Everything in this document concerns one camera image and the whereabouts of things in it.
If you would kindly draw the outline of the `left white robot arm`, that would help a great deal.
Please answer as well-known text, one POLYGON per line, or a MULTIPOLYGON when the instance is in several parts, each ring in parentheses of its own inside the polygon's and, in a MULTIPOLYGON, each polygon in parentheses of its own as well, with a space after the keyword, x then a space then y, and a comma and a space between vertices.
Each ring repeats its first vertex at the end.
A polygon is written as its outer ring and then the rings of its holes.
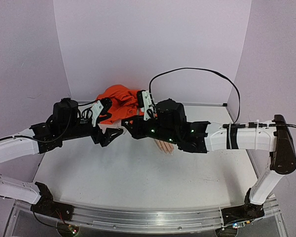
MULTIPOLYGON (((0 138, 0 164, 19 157, 44 154, 60 148, 64 141, 91 137, 94 144, 107 146, 124 133, 118 126, 100 127, 109 119, 112 101, 108 98, 96 101, 87 109, 86 115, 79 110, 77 101, 63 98, 53 106, 53 113, 46 122, 0 138)), ((55 214, 57 205, 44 196, 42 184, 26 183, 0 174, 0 196, 22 200, 37 207, 47 216, 55 214)))

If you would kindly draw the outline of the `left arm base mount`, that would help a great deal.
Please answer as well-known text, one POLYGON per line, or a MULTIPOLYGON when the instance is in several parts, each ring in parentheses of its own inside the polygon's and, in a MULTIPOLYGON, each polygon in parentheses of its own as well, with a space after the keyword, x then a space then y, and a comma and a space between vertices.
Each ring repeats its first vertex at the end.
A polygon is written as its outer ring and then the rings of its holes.
POLYGON ((31 205, 31 211, 48 217, 70 221, 73 216, 74 206, 54 200, 49 188, 40 182, 35 182, 39 189, 40 199, 31 205))

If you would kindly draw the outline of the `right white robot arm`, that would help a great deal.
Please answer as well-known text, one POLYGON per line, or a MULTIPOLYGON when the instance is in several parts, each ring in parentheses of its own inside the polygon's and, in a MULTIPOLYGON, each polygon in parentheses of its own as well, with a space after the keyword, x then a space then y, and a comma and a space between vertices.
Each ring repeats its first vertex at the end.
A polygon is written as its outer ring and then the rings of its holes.
POLYGON ((296 170, 296 152, 291 133, 282 115, 266 122, 219 124, 188 122, 183 104, 172 99, 143 107, 144 114, 123 119, 134 139, 154 138, 176 144, 188 153, 218 150, 268 151, 270 161, 264 173, 249 190, 247 203, 262 205, 285 175, 296 170))

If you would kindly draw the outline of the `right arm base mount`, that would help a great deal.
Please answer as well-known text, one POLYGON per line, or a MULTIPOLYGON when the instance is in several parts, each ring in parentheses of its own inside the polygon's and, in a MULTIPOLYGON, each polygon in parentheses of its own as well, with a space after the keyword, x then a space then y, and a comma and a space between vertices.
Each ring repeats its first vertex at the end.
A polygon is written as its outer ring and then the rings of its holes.
POLYGON ((250 191, 251 188, 248 189, 242 205, 222 209, 224 227, 231 226, 235 223, 253 221, 264 216, 263 204, 256 205, 250 203, 250 191))

